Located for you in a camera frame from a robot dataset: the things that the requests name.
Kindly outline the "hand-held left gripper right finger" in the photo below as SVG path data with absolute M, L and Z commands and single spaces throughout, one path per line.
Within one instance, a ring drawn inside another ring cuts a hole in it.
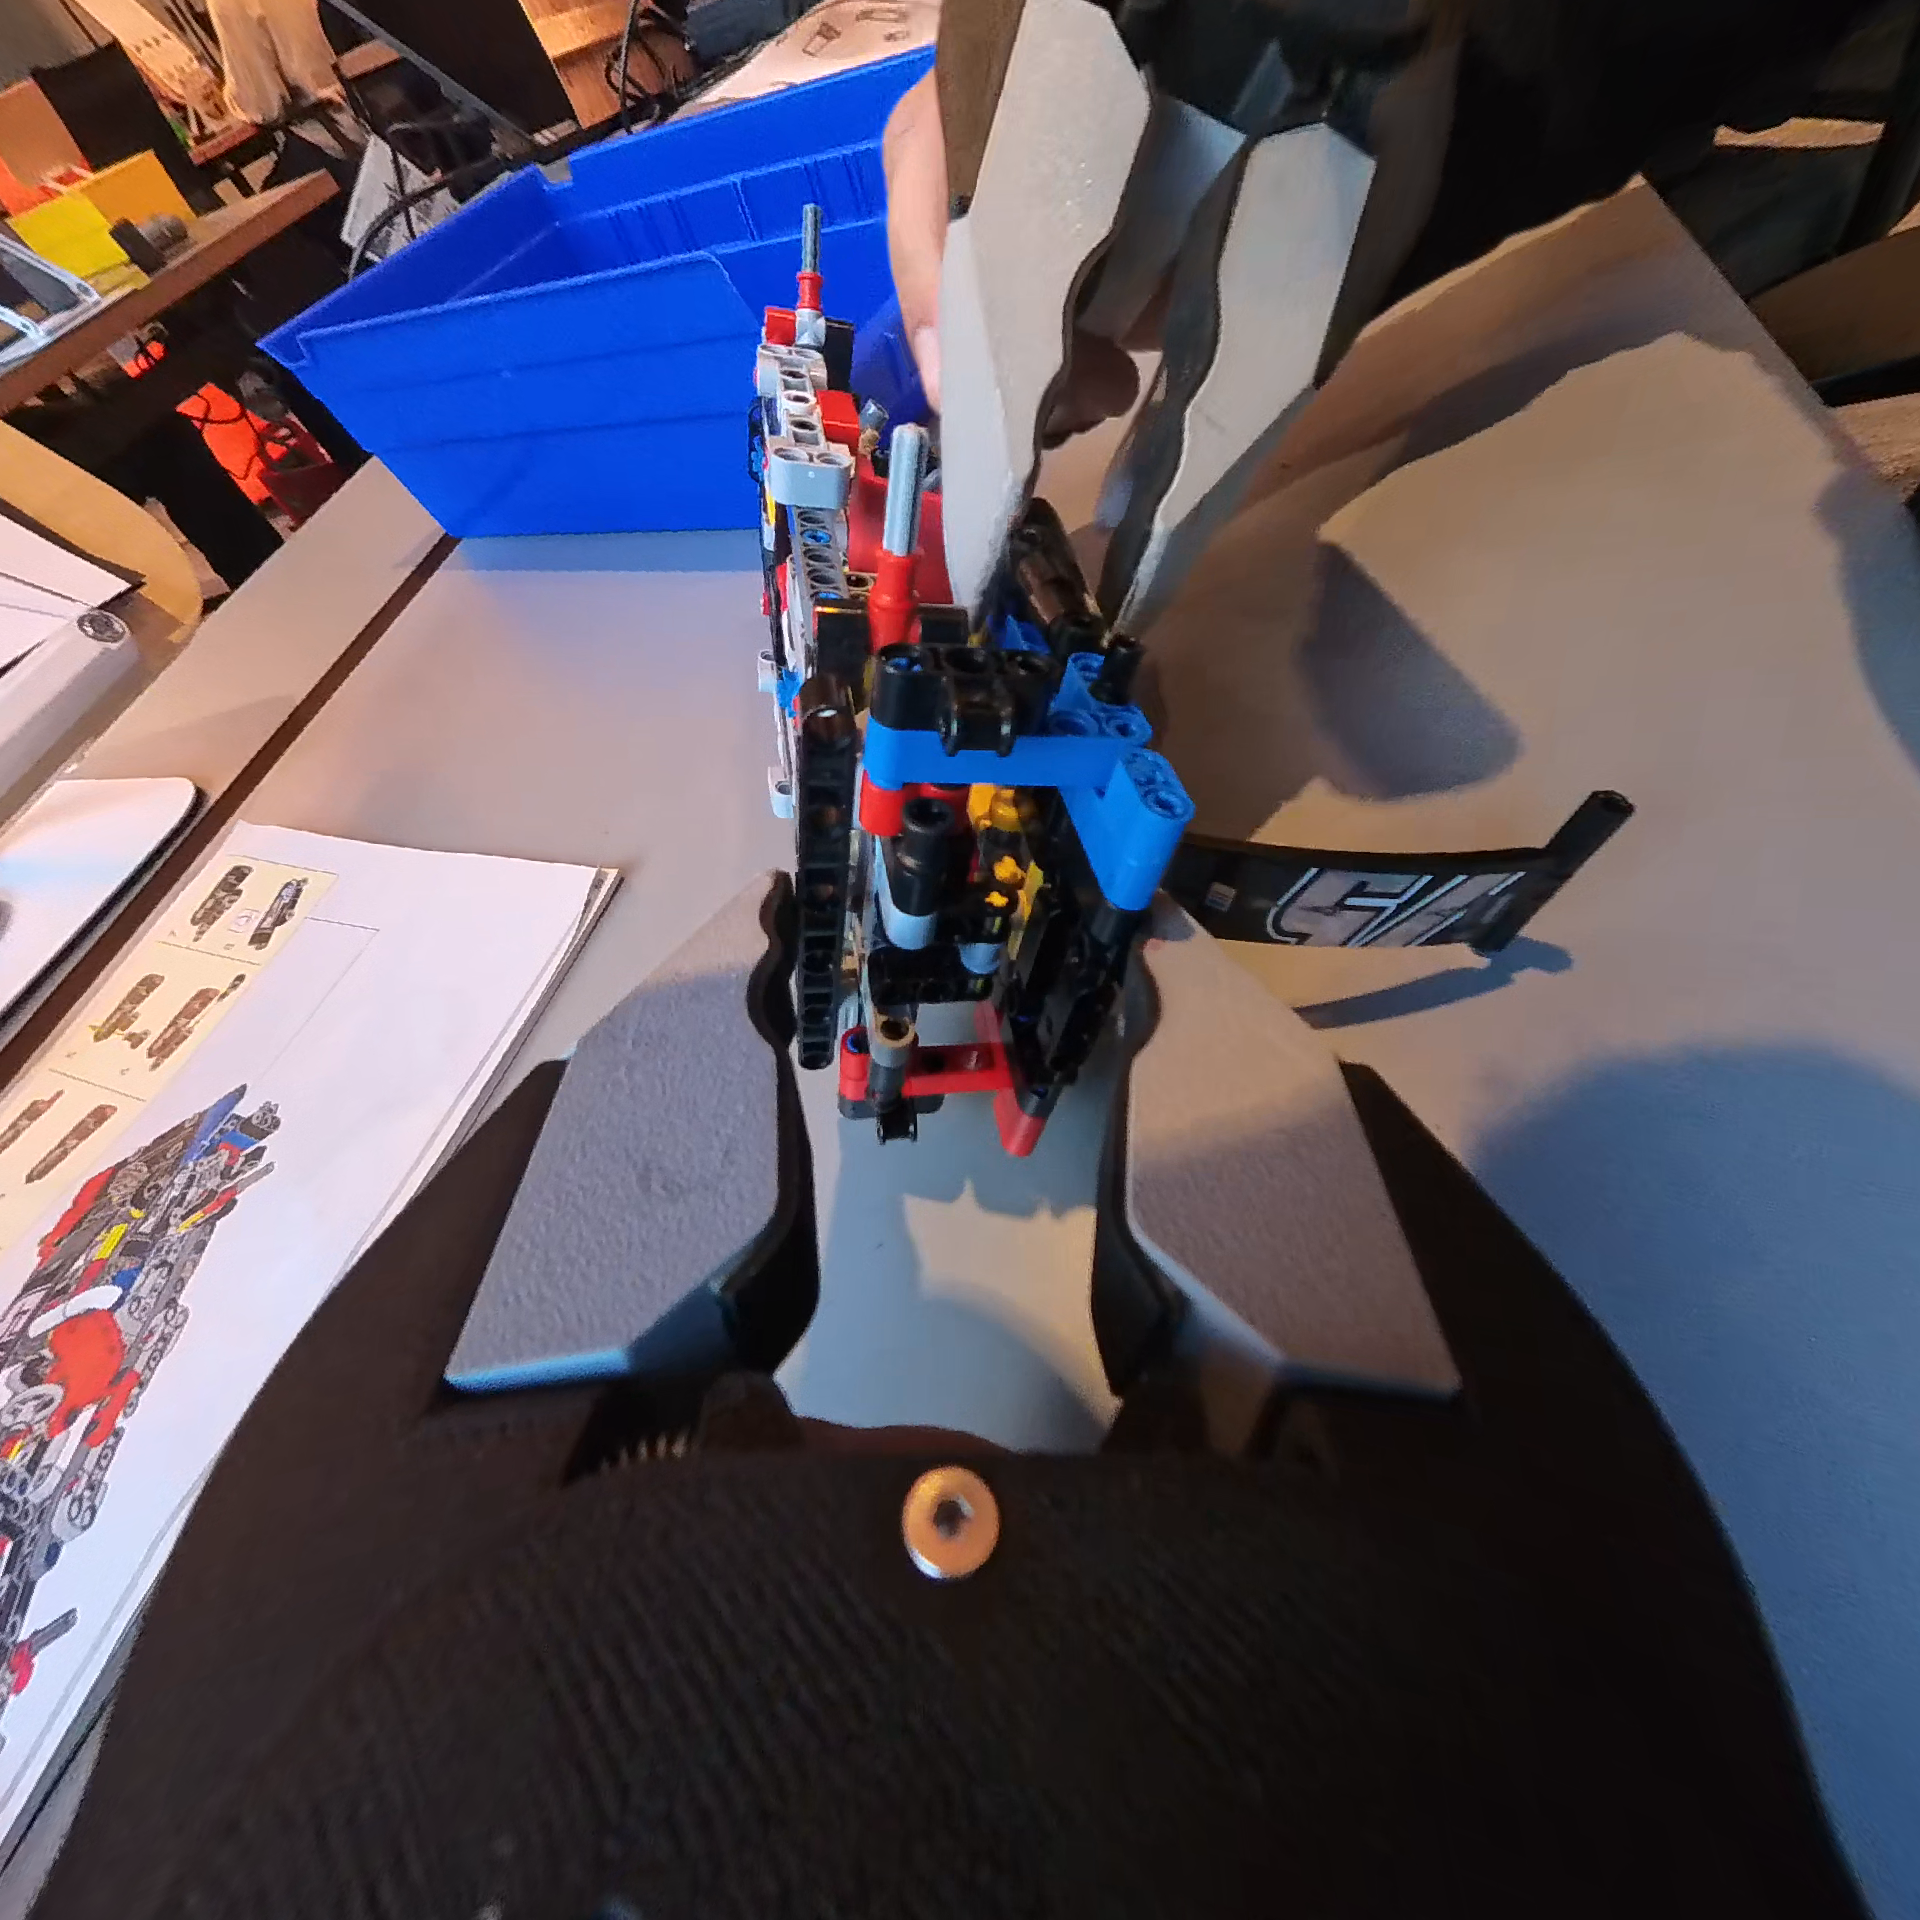
M 1112 1392 L 1199 1360 L 1259 1396 L 1278 1384 L 1454 1396 L 1335 1054 L 1201 928 L 1148 930 L 1127 981 L 1095 1200 Z

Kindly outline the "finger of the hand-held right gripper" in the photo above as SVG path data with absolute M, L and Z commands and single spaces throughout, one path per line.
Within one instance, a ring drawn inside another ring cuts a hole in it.
M 1315 121 L 1247 146 L 1203 196 L 1099 508 L 1098 601 L 1121 633 L 1162 614 L 1312 395 L 1374 170 Z
M 950 221 L 939 305 L 944 553 L 953 596 L 986 608 L 1038 467 L 1072 305 L 1106 246 L 1145 136 L 1148 88 L 1099 4 L 950 4 Z

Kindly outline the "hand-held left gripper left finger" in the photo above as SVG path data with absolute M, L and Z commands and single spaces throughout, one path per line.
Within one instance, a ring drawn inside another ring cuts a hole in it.
M 774 1374 L 820 1296 L 790 1058 L 798 910 L 764 873 L 571 1052 L 447 1381 Z

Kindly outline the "black curved toy panel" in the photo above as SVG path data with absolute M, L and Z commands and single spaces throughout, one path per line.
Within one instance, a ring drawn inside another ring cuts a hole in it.
M 1222 942 L 1326 949 L 1507 949 L 1635 816 L 1593 792 L 1544 849 L 1352 853 L 1235 843 L 1191 832 L 1163 891 Z

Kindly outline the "toy brick car chassis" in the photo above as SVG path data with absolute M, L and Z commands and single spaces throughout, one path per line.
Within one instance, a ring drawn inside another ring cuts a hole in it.
M 1004 550 L 986 611 L 938 596 L 931 438 L 857 395 L 824 228 L 804 203 L 750 412 L 793 1043 L 880 1141 L 983 1096 L 1026 1157 L 1114 1016 L 1194 805 L 1134 698 L 1098 699 L 1102 660 L 1062 660 L 1014 617 Z

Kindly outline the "person's right forearm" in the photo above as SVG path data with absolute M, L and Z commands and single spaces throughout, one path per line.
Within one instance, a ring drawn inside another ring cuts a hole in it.
M 1436 4 L 1456 41 L 1436 190 L 1387 301 L 1508 236 L 1656 186 L 1695 241 L 1753 296 L 1842 241 L 1868 140 L 1794 146 L 1791 121 L 1879 120 L 1916 4 Z

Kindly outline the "person's right hand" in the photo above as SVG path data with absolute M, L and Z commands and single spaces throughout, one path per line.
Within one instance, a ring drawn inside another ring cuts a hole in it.
M 943 410 L 939 293 L 950 226 L 950 178 L 938 80 L 923 76 L 895 108 L 882 137 L 888 246 L 903 332 L 934 413 Z M 1055 402 L 1042 446 L 1055 448 L 1139 398 L 1137 354 L 1162 345 L 1169 289 L 1162 285 L 1116 341 L 1076 329 L 1065 395 Z

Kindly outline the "white line-drawing sheet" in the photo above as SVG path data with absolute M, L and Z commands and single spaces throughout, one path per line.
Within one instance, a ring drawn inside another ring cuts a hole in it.
M 818 4 L 753 49 L 744 64 L 707 85 L 694 106 L 708 110 L 745 102 L 867 64 L 926 56 L 938 36 L 939 18 L 939 2 Z

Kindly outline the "open instruction booklet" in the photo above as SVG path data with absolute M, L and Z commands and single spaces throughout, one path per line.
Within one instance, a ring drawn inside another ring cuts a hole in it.
M 233 1427 L 616 888 L 241 824 L 4 1093 L 4 1841 Z

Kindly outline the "blue storage bin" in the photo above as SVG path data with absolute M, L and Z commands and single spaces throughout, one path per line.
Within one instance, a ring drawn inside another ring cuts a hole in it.
M 880 132 L 931 53 L 617 136 L 494 184 L 263 338 L 458 537 L 745 525 L 761 314 L 824 205 L 832 320 L 895 296 Z

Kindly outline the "white flat stand base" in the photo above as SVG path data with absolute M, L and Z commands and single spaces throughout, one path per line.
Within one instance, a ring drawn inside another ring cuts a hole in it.
M 63 777 L 2 837 L 2 1025 L 27 1012 L 204 805 L 184 777 Z

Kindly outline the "cluttered background worktable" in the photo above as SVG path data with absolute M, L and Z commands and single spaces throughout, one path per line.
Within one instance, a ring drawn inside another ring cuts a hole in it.
M 202 285 L 230 275 L 255 252 L 296 228 L 303 217 L 327 208 L 342 188 L 327 173 L 303 176 L 251 200 L 223 205 L 196 220 L 186 246 L 140 285 L 104 296 L 51 338 L 4 364 L 2 413 L 9 417 L 36 393 L 71 378 L 115 341 L 155 323 Z

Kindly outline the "clipboard with printed sheet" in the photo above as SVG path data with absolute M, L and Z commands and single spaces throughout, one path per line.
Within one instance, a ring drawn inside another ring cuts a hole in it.
M 199 578 L 155 516 L 2 427 L 4 784 L 105 726 L 202 612 Z

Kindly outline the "yellow storage bin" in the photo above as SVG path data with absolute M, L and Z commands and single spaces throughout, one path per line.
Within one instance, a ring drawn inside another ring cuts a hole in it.
M 82 278 L 135 265 L 112 237 L 115 226 L 172 220 L 190 228 L 199 217 L 154 152 L 95 173 L 66 171 L 52 184 L 27 184 L 2 163 L 2 203 L 27 250 Z

